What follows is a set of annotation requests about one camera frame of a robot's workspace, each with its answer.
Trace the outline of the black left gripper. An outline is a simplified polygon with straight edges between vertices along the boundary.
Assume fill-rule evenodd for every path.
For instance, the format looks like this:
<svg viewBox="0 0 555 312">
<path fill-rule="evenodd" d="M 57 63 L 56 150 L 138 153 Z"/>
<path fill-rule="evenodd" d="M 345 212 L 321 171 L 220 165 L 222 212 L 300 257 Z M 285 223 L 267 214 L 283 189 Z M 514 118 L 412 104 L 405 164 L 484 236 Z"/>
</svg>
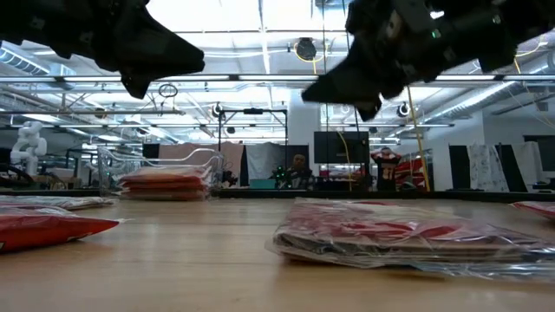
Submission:
<svg viewBox="0 0 555 312">
<path fill-rule="evenodd" d="M 153 79 L 201 72 L 204 52 L 157 22 L 149 0 L 83 0 L 90 13 L 93 59 L 117 71 L 134 98 L 142 99 Z"/>
</svg>

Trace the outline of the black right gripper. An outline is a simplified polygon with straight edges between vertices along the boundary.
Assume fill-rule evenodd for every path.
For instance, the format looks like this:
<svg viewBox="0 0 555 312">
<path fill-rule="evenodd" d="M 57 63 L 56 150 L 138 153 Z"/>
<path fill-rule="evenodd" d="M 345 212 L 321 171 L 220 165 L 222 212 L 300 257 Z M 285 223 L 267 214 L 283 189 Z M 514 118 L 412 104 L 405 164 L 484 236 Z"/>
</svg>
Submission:
<svg viewBox="0 0 555 312">
<path fill-rule="evenodd" d="M 374 119 L 382 99 L 454 65 L 453 23 L 454 0 L 354 0 L 345 24 L 354 37 L 348 57 L 302 99 L 355 106 L 362 120 Z"/>
</svg>

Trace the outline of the black monitor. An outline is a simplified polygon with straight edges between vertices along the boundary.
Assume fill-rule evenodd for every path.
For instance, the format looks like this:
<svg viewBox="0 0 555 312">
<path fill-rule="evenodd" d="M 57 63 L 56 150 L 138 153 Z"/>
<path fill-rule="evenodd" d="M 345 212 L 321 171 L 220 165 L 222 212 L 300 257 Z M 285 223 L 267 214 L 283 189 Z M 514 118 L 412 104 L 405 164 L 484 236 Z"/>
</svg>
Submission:
<svg viewBox="0 0 555 312">
<path fill-rule="evenodd" d="M 363 132 L 314 132 L 317 164 L 369 162 L 369 134 Z"/>
</svg>

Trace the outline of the person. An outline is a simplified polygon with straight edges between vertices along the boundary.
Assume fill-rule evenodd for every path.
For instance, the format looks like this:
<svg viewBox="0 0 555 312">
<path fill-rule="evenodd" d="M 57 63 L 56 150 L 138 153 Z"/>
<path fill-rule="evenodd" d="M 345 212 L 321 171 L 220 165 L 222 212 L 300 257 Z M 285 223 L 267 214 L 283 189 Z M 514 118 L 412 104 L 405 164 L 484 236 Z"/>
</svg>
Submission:
<svg viewBox="0 0 555 312">
<path fill-rule="evenodd" d="M 288 169 L 291 187 L 297 190 L 309 190 L 313 182 L 312 170 L 306 165 L 306 158 L 302 154 L 293 157 L 292 166 Z"/>
<path fill-rule="evenodd" d="M 383 147 L 380 151 L 371 153 L 370 157 L 377 164 L 377 190 L 380 192 L 395 192 L 395 172 L 402 156 L 388 147 Z"/>
</svg>

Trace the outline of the red racks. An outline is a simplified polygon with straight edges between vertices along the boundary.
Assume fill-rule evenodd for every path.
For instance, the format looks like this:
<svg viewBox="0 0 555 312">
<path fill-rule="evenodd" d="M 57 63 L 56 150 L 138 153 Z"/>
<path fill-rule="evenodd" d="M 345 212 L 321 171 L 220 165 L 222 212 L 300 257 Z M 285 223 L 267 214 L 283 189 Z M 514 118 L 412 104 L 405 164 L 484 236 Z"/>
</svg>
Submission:
<svg viewBox="0 0 555 312">
<path fill-rule="evenodd" d="M 395 184 L 400 190 L 426 189 L 423 164 L 420 157 L 405 159 L 395 169 Z"/>
</svg>

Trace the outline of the grey hanging sheet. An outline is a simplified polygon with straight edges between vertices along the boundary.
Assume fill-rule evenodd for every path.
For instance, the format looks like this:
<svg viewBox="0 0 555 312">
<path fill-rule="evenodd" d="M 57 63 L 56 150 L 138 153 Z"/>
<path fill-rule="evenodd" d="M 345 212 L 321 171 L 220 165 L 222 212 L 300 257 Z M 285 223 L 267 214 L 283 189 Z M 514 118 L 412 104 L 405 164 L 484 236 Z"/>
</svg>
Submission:
<svg viewBox="0 0 555 312">
<path fill-rule="evenodd" d="M 249 179 L 268 179 L 284 164 L 285 146 L 266 142 L 248 145 L 245 149 Z"/>
</svg>

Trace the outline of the black robot with green lights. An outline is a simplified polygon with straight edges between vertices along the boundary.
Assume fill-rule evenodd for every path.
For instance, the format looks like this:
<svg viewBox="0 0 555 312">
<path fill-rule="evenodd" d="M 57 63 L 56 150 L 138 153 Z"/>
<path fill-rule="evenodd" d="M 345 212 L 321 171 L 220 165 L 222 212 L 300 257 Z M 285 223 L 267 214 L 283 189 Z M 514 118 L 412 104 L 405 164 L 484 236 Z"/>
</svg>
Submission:
<svg viewBox="0 0 555 312">
<path fill-rule="evenodd" d="M 272 171 L 271 178 L 275 181 L 275 188 L 277 190 L 291 189 L 291 175 L 283 166 L 278 166 Z"/>
</svg>

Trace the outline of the black panel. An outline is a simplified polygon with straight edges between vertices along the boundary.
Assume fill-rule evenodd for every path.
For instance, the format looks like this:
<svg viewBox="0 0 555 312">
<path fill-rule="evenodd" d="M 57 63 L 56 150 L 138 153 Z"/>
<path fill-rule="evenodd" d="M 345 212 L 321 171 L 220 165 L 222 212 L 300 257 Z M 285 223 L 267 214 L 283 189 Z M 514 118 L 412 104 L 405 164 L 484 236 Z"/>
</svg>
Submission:
<svg viewBox="0 0 555 312">
<path fill-rule="evenodd" d="M 451 176 L 454 190 L 469 189 L 470 162 L 467 146 L 449 146 Z"/>
</svg>

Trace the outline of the clear plastic basket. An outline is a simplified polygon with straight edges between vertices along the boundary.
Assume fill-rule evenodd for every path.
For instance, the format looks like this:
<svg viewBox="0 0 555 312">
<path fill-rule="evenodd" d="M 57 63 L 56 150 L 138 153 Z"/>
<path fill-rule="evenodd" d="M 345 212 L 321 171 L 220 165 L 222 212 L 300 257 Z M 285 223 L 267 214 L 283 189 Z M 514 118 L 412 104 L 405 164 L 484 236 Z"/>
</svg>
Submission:
<svg viewBox="0 0 555 312">
<path fill-rule="evenodd" d="M 207 193 L 206 195 L 194 195 L 191 193 L 186 193 L 182 195 L 172 196 L 163 194 L 146 194 L 155 195 L 156 197 L 161 196 L 161 201 L 199 201 L 209 198 L 213 191 L 216 191 L 220 187 L 221 173 L 223 171 L 223 156 L 220 156 L 218 152 L 215 153 L 205 164 L 196 165 L 185 165 L 182 161 L 186 159 L 152 159 L 146 158 L 139 155 L 129 155 L 118 153 L 116 151 L 110 151 L 107 148 L 100 148 L 98 150 L 98 175 L 99 175 L 99 188 L 101 192 L 107 192 L 108 194 L 117 193 L 122 194 L 122 191 L 126 189 L 135 189 L 123 187 L 124 182 L 120 182 L 122 177 L 130 175 L 132 171 L 135 171 L 142 167 L 201 167 L 207 169 L 207 172 L 201 177 L 204 177 L 200 182 L 206 184 Z M 198 188 L 165 188 L 165 189 L 198 189 Z M 146 196 L 143 194 L 131 194 L 133 197 L 137 195 Z"/>
</svg>

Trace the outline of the white patterned cloth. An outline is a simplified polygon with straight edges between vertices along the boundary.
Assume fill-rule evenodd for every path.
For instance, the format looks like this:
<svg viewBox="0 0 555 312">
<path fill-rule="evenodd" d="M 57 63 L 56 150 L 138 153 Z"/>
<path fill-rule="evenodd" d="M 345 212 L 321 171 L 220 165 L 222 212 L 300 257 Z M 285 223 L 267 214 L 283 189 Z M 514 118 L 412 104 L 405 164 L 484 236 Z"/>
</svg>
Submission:
<svg viewBox="0 0 555 312">
<path fill-rule="evenodd" d="M 509 192 L 500 156 L 494 146 L 473 144 L 467 148 L 470 187 L 484 192 Z"/>
</svg>

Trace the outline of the black rig frame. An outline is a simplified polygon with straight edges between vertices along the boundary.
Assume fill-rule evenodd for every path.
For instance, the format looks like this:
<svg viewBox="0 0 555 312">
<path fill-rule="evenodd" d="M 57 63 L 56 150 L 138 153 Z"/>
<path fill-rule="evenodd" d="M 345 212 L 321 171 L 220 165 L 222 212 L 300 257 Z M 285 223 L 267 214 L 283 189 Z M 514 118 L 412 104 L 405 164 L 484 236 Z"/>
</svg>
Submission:
<svg viewBox="0 0 555 312">
<path fill-rule="evenodd" d="M 284 136 L 281 138 L 285 146 L 288 146 L 288 139 L 289 139 L 289 129 L 287 126 L 288 122 L 288 111 L 286 109 L 264 109 L 264 108 L 244 108 L 244 109 L 223 109 L 221 111 L 220 116 L 218 117 L 218 153 L 220 156 L 224 156 L 221 153 L 221 145 L 222 145 L 222 129 L 225 127 L 225 124 L 228 121 L 231 121 L 232 118 L 236 114 L 244 114 L 244 115 L 262 115 L 262 114 L 270 114 L 271 116 L 275 117 L 277 121 L 281 124 L 284 128 Z"/>
</svg>

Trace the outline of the black aluminium table frame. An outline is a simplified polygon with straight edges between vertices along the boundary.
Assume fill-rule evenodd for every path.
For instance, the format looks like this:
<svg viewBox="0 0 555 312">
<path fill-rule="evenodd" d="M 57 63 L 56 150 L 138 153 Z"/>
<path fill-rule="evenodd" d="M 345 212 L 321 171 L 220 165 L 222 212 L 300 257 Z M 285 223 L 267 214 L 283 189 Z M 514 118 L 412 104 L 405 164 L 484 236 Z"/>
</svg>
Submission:
<svg viewBox="0 0 555 312">
<path fill-rule="evenodd" d="M 108 194 L 97 189 L 44 191 L 25 190 L 12 191 L 0 189 L 0 196 L 37 196 L 37 197 L 107 197 L 120 199 L 161 199 L 155 195 L 133 197 L 117 193 Z M 221 189 L 213 191 L 209 198 L 326 198 L 326 199 L 367 199 L 367 200 L 463 200 L 489 203 L 511 204 L 520 201 L 555 202 L 555 193 L 528 192 L 478 192 L 478 191 L 445 191 L 445 192 L 348 192 L 348 191 L 299 191 L 299 190 L 252 190 L 252 189 Z"/>
</svg>

